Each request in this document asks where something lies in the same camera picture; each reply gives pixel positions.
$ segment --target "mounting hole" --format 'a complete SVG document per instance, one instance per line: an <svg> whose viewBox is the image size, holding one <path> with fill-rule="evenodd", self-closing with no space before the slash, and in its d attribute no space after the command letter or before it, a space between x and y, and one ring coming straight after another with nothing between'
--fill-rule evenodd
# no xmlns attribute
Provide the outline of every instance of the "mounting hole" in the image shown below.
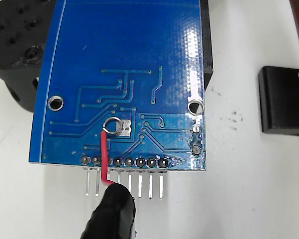
<svg viewBox="0 0 299 239"><path fill-rule="evenodd" d="M5 30L6 25L4 23L0 24L0 31Z"/></svg>
<svg viewBox="0 0 299 239"><path fill-rule="evenodd" d="M31 59L35 58L38 55L38 53L39 53L38 48L31 47L31 48L27 49L27 51L24 54L24 57L27 60L31 60Z"/></svg>
<svg viewBox="0 0 299 239"><path fill-rule="evenodd" d="M14 37L11 37L11 38L9 39L9 43L10 43L11 45L16 44L16 39L15 39Z"/></svg>
<svg viewBox="0 0 299 239"><path fill-rule="evenodd" d="M59 111L63 107L64 102L63 102L62 97L60 97L60 96L52 96L49 99L49 104L48 105L49 105L50 110L52 110L52 111Z"/></svg>
<svg viewBox="0 0 299 239"><path fill-rule="evenodd" d="M204 111L203 103L199 100L193 100L188 103L188 110L190 114L194 116L199 116Z"/></svg>

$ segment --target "printed circuit board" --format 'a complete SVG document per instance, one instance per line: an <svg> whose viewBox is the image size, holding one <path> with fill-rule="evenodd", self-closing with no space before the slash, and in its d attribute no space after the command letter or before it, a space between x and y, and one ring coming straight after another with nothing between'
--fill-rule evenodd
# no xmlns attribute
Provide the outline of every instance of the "printed circuit board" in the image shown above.
<svg viewBox="0 0 299 239"><path fill-rule="evenodd" d="M57 0L29 161L206 170L199 0Z"/></svg>

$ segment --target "red wire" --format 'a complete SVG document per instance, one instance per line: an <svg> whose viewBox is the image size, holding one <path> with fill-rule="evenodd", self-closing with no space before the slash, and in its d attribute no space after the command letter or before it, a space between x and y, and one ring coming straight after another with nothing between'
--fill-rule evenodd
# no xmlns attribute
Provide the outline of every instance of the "red wire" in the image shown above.
<svg viewBox="0 0 299 239"><path fill-rule="evenodd" d="M115 182L107 179L108 172L108 152L107 152L107 134L102 131L100 133L100 149L101 149L101 181L105 186L109 186Z"/></svg>

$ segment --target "white surface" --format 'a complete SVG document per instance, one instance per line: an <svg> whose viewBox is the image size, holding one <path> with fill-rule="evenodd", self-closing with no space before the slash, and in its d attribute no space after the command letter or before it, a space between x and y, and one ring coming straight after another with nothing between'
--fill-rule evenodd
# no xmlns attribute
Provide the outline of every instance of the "white surface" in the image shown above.
<svg viewBox="0 0 299 239"><path fill-rule="evenodd" d="M162 201L158 174L151 201L144 174L137 238L299 239L299 137L261 133L257 83L264 65L299 68L289 1L209 2L207 172L168 173ZM78 239L100 201L96 172L86 197L86 171L29 164L31 121L0 80L0 238ZM135 197L137 180L133 175Z"/></svg>

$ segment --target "metal pin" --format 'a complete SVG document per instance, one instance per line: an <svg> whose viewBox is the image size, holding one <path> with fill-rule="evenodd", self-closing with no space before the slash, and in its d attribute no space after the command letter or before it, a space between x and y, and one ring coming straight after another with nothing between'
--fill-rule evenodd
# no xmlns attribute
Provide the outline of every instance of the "metal pin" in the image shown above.
<svg viewBox="0 0 299 239"><path fill-rule="evenodd" d="M139 175L138 175L138 198L141 198L141 186L142 186L142 183L143 183L142 173L139 172Z"/></svg>
<svg viewBox="0 0 299 239"><path fill-rule="evenodd" d="M117 173L117 183L120 183L120 171Z"/></svg>
<svg viewBox="0 0 299 239"><path fill-rule="evenodd" d="M99 196L99 191L100 191L100 169L98 168L98 173L96 175L96 192L95 192L95 196L98 197Z"/></svg>
<svg viewBox="0 0 299 239"><path fill-rule="evenodd" d="M131 172L128 172L128 190L131 193Z"/></svg>
<svg viewBox="0 0 299 239"><path fill-rule="evenodd" d="M160 173L160 181L159 181L159 198L163 199L163 186L164 186L164 176L163 173Z"/></svg>
<svg viewBox="0 0 299 239"><path fill-rule="evenodd" d="M149 199L153 198L153 173L149 174Z"/></svg>
<svg viewBox="0 0 299 239"><path fill-rule="evenodd" d="M88 176L86 178L86 196L90 194L90 169L88 168Z"/></svg>

